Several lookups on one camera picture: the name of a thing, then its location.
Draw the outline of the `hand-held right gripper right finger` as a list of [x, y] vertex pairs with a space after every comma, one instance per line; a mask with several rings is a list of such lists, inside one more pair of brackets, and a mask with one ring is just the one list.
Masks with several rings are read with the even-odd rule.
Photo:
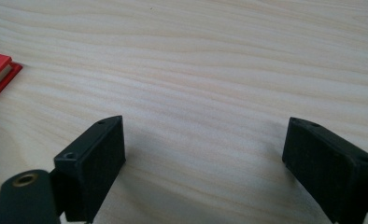
[[336, 224], [368, 215], [368, 153], [323, 126], [291, 118], [282, 160]]

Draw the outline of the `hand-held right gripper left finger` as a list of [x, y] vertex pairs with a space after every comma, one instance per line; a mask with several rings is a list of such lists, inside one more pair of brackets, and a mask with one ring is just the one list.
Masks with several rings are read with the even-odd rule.
[[123, 118], [95, 122], [54, 158], [58, 213], [92, 223], [124, 163]]

